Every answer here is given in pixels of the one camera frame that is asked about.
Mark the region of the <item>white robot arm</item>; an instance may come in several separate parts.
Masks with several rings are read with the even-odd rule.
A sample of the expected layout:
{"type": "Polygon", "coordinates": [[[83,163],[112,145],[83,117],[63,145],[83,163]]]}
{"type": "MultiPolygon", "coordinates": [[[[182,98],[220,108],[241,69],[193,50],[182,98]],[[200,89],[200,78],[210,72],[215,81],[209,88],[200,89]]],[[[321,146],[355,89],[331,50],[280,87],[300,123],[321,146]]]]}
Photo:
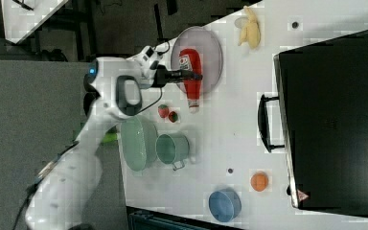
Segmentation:
{"type": "Polygon", "coordinates": [[[23,206],[30,230],[87,230],[81,220],[86,202],[103,173],[96,151],[106,133],[145,110],[141,92],[168,83],[200,81],[192,70],[168,69],[161,51],[145,47],[131,58],[97,57],[88,71],[97,98],[73,144],[36,176],[23,206]]]}

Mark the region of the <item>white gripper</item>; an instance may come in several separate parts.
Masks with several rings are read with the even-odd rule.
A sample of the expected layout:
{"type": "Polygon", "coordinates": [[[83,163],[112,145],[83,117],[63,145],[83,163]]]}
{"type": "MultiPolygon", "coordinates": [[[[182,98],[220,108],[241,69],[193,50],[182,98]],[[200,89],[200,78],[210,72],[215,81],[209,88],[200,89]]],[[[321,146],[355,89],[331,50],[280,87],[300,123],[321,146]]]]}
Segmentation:
{"type": "MultiPolygon", "coordinates": [[[[160,65],[163,55],[151,46],[145,46],[142,51],[131,59],[139,68],[136,81],[140,88],[162,88],[166,84],[161,77],[161,70],[165,68],[160,65]]],[[[188,70],[166,71],[166,82],[202,81],[203,76],[193,76],[194,72],[188,70]]]]}

